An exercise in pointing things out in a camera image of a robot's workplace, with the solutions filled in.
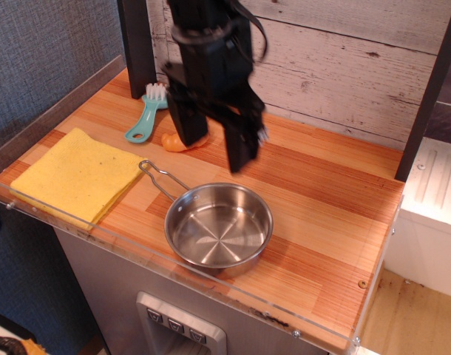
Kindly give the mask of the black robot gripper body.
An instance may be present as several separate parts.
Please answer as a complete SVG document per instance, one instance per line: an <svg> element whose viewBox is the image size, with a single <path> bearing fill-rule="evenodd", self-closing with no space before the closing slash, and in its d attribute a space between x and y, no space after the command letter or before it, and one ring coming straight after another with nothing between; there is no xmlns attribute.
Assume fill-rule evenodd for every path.
<svg viewBox="0 0 451 355"><path fill-rule="evenodd" d="M222 124L228 111L262 114L264 103L248 83L254 67L248 21L203 28L176 24L172 38L180 48L182 62L165 64L170 88L186 94L200 113Z"/></svg>

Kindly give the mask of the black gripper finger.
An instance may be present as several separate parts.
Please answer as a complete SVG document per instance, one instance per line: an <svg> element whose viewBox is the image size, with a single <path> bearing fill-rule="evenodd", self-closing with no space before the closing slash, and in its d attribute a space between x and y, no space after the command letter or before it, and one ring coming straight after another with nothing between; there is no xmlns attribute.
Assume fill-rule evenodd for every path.
<svg viewBox="0 0 451 355"><path fill-rule="evenodd" d="M228 111L224 132L229 169L232 173L238 173L254 160L259 148L268 140L268 131L263 124L261 113L247 116Z"/></svg>
<svg viewBox="0 0 451 355"><path fill-rule="evenodd" d="M170 88L167 93L167 103L174 126L185 146L192 146L207 135L206 116L200 113L196 103L190 97Z"/></svg>

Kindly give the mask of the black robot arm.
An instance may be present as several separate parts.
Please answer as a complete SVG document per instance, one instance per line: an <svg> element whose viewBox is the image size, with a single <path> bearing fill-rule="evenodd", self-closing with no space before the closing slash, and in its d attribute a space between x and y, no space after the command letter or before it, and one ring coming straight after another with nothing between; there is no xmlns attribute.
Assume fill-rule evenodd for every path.
<svg viewBox="0 0 451 355"><path fill-rule="evenodd" d="M239 1L170 1L171 34L180 63L165 63L167 102L186 146L208 133L207 120L223 126L229 169L239 172L268 138L265 105L248 79L254 69L251 27L264 28Z"/></svg>

